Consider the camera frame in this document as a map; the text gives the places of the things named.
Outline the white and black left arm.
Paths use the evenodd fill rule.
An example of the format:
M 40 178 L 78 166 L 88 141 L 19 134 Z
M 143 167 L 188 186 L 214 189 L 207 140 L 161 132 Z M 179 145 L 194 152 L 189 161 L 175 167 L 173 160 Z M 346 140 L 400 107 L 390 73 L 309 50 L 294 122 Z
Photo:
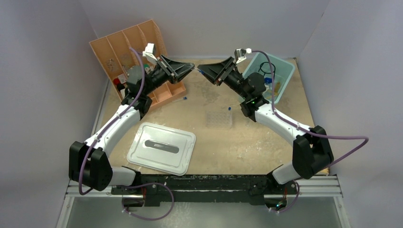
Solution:
M 169 82 L 181 82 L 195 68 L 194 63 L 179 62 L 165 56 L 157 58 L 151 73 L 143 64 L 136 66 L 126 82 L 125 97 L 107 123 L 84 142 L 75 141 L 69 148 L 68 176 L 78 183 L 80 195 L 92 190 L 102 191 L 108 186 L 123 185 L 129 194 L 137 194 L 142 187 L 139 172 L 127 167 L 112 167 L 109 156 L 122 137 L 142 120 L 149 111 L 149 94 Z

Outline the blue-capped test tube angled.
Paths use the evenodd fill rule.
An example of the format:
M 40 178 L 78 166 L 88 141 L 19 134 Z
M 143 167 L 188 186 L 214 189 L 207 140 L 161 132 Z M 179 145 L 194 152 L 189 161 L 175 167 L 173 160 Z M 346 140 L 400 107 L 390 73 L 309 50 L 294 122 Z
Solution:
M 194 70 L 204 76 L 204 72 L 203 72 L 202 70 L 200 70 L 200 69 L 198 69 L 198 68 L 194 68 Z

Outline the clear test tube rack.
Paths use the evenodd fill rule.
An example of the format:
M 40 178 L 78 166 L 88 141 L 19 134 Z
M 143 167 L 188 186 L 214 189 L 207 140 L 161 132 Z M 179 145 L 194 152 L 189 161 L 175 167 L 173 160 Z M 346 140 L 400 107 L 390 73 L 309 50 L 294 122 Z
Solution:
M 217 129 L 230 129 L 233 125 L 233 115 L 230 111 L 207 111 L 206 126 Z

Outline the blue hexagonal plastic piece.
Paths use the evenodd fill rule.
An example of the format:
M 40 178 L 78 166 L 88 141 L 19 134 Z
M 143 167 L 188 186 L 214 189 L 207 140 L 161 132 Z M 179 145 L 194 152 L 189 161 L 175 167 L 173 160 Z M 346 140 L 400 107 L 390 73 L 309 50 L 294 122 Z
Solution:
M 272 83 L 272 78 L 265 77 L 265 78 L 264 78 L 264 83 L 265 83 L 266 85 L 271 84 L 271 83 Z

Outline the brown test tube brush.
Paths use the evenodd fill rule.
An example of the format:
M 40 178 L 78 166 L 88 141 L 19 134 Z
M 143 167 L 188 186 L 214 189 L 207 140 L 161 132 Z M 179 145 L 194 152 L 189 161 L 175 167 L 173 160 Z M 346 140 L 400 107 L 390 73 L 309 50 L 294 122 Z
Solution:
M 277 95 L 278 95 L 278 93 L 279 93 L 279 91 L 280 91 L 280 88 L 281 88 L 281 83 L 280 83 L 280 82 L 276 82 L 276 83 L 273 85 L 274 96 L 277 96 Z

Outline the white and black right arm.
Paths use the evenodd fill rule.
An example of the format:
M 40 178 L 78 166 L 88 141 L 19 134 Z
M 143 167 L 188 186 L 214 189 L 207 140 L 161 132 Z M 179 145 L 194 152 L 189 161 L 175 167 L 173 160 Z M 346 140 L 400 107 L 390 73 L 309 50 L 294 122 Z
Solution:
M 286 183 L 298 178 L 310 179 L 334 161 L 322 127 L 310 128 L 288 116 L 279 117 L 281 112 L 275 110 L 263 96 L 266 87 L 262 74 L 251 73 L 244 78 L 232 57 L 219 63 L 200 64 L 198 69 L 212 84 L 226 84 L 244 98 L 240 106 L 245 117 L 270 128 L 292 146 L 292 161 L 268 174 L 267 188 L 270 192 L 279 193 Z

